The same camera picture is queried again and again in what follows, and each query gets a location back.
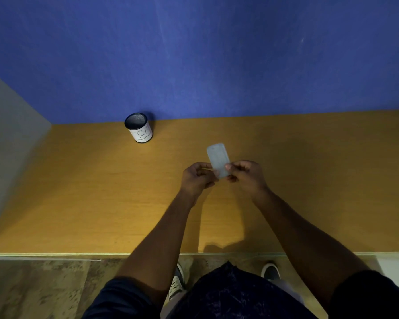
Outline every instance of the hand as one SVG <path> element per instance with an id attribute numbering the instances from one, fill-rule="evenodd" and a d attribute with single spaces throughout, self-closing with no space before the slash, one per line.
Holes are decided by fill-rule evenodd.
<path id="1" fill-rule="evenodd" d="M 226 164 L 225 168 L 230 173 L 226 179 L 229 182 L 239 181 L 241 187 L 251 196 L 268 188 L 262 167 L 258 163 L 240 160 Z"/>
<path id="2" fill-rule="evenodd" d="M 212 187 L 216 181 L 219 181 L 213 171 L 205 168 L 211 169 L 211 163 L 196 162 L 186 168 L 182 174 L 180 193 L 192 199 L 193 205 L 205 188 Z"/>

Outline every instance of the gray wall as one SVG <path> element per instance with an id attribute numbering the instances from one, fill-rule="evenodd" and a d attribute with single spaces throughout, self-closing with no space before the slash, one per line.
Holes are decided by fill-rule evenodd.
<path id="1" fill-rule="evenodd" d="M 31 150 L 51 124 L 0 80 L 0 213 Z"/>

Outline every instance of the shoe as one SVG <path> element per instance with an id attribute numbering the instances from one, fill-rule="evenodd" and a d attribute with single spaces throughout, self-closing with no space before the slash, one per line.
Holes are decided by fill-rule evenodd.
<path id="1" fill-rule="evenodd" d="M 266 280 L 276 280 L 281 278 L 278 267 L 273 262 L 268 262 L 265 264 L 260 276 Z"/>
<path id="2" fill-rule="evenodd" d="M 183 276 L 183 270 L 179 263 L 177 263 L 176 269 L 174 271 L 173 281 L 170 285 L 170 290 L 168 290 L 168 300 L 171 300 L 179 292 L 186 290 L 185 278 Z"/>

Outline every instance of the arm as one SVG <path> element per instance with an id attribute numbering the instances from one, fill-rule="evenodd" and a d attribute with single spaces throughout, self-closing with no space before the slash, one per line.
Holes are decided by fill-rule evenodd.
<path id="1" fill-rule="evenodd" d="M 351 275 L 369 270 L 355 254 L 296 213 L 267 186 L 259 164 L 226 165 L 230 182 L 240 182 L 271 226 L 293 267 L 328 311 L 334 290 Z"/>
<path id="2" fill-rule="evenodd" d="M 183 171 L 182 185 L 158 224 L 126 259 L 116 277 L 127 277 L 161 309 L 179 257 L 189 211 L 205 188 L 218 181 L 210 163 Z"/>

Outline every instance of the forearm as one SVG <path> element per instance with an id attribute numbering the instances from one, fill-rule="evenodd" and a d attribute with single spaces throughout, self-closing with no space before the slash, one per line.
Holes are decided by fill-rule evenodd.
<path id="1" fill-rule="evenodd" d="M 339 284 L 352 274 L 369 269 L 340 242 L 309 223 L 269 189 L 257 193 L 253 202 L 272 227 L 297 273 L 326 310 Z"/>
<path id="2" fill-rule="evenodd" d="M 163 305 L 170 288 L 192 206 L 192 198 L 179 192 L 116 275 L 133 279 L 158 307 Z"/>

